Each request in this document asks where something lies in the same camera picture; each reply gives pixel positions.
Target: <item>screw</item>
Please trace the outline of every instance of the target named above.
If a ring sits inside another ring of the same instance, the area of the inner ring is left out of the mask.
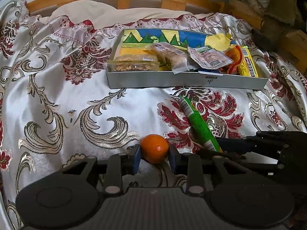
[[[120,188],[118,186],[108,186],[105,188],[105,192],[108,194],[117,194],[120,192]]]
[[[204,191],[204,188],[201,186],[192,186],[189,187],[189,192],[192,194],[200,194]]]

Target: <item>green tube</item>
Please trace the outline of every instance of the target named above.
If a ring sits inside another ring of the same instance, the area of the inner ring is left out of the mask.
[[[201,144],[208,150],[223,152],[208,125],[191,101],[188,98],[180,98],[179,104],[194,128]]]

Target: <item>colorful drawing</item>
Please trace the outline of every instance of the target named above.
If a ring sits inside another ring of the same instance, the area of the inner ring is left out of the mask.
[[[120,55],[148,53],[146,48],[157,42],[167,42],[179,49],[190,47],[203,47],[206,34],[185,31],[167,30],[159,28],[126,29],[122,39]]]

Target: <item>snack wrapper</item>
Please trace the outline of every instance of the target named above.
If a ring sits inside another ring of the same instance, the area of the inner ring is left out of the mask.
[[[239,74],[242,76],[258,78],[259,75],[248,47],[241,47],[241,50],[243,52],[243,61],[241,65],[238,66]]]
[[[167,42],[151,44],[147,49],[156,54],[159,61],[167,65],[174,74],[198,68],[191,64],[187,53]]]
[[[124,54],[108,61],[112,72],[122,71],[157,71],[159,61],[151,54]]]
[[[188,47],[190,57],[202,68],[216,70],[233,63],[233,60],[210,46]]]
[[[241,47],[237,44],[233,44],[226,51],[224,51],[223,54],[232,59],[233,63],[223,68],[220,68],[220,71],[226,74],[237,74],[237,67],[243,61],[243,52],[241,50]]]

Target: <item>yellow paper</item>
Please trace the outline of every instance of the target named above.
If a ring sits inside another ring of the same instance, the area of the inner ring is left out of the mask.
[[[225,51],[230,46],[230,39],[228,39],[224,34],[216,34],[207,36],[205,39],[205,45],[215,48],[218,51]]]

